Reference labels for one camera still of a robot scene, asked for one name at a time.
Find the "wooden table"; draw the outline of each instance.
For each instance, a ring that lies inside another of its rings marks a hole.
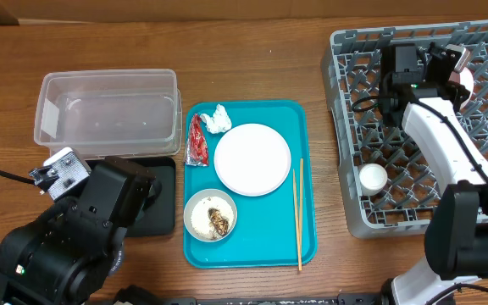
[[[423,237],[365,241],[347,231],[336,171],[334,125],[325,105],[319,68],[329,36],[341,29],[486,17],[0,27],[0,169],[26,175],[47,157],[47,149],[33,142],[32,132],[42,78],[54,71],[173,69],[184,115],[203,101],[297,100],[308,116],[319,238],[315,258],[300,274],[295,267],[201,270],[186,261],[182,252],[182,150],[175,156],[174,234],[129,239],[122,269],[94,297],[113,297],[129,284],[161,297],[201,299],[378,291],[385,279],[407,271],[423,256]],[[0,177],[0,241],[50,204],[35,188]],[[488,280],[481,283],[488,286]],[[457,299],[464,304],[488,304],[488,295],[473,291],[465,291]]]

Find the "wood grain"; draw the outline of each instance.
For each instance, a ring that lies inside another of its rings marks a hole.
[[[33,142],[36,102],[50,72],[169,68],[178,75],[184,115],[204,101],[289,98],[308,118],[319,250],[299,274],[293,267],[193,268],[182,252],[182,153],[176,226],[170,236],[129,239],[122,269],[94,298],[129,284],[161,297],[296,297],[378,291],[423,255],[423,237],[359,240],[347,231],[337,146],[325,106],[320,59],[333,31],[478,19],[477,16],[300,19],[158,24],[0,27],[0,169],[25,175],[47,157]],[[0,178],[0,241],[50,205],[31,186]],[[482,282],[488,286],[488,280]],[[462,304],[488,304],[466,291]]]
[[[23,19],[106,23],[488,14],[488,1],[480,0],[0,0],[0,4],[20,23]]]

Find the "plastic container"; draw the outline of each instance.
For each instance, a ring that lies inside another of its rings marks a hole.
[[[173,70],[59,72],[42,82],[33,138],[51,154],[73,147],[84,158],[174,155],[181,137]]]
[[[422,49],[431,42],[460,44],[473,53],[468,68],[474,93],[457,118],[488,159],[488,20],[334,32],[321,69],[335,122],[347,228],[359,238],[423,234],[440,201],[434,174],[415,142],[403,130],[385,128],[378,111],[351,111],[356,100],[378,93],[380,49],[409,42]],[[358,166],[369,163],[388,173],[376,196],[366,196],[359,179]],[[477,222],[488,222],[488,216],[478,215]]]

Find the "red packet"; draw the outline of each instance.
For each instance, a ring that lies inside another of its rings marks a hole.
[[[208,146],[201,128],[201,118],[193,115],[184,156],[186,165],[208,166]]]

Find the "black mat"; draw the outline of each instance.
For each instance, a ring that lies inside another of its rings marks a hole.
[[[156,179],[161,182],[162,190],[156,202],[137,220],[126,237],[165,235],[175,228],[175,183],[176,164],[172,158],[131,158],[131,161],[153,170]],[[87,163],[93,169],[101,160]]]

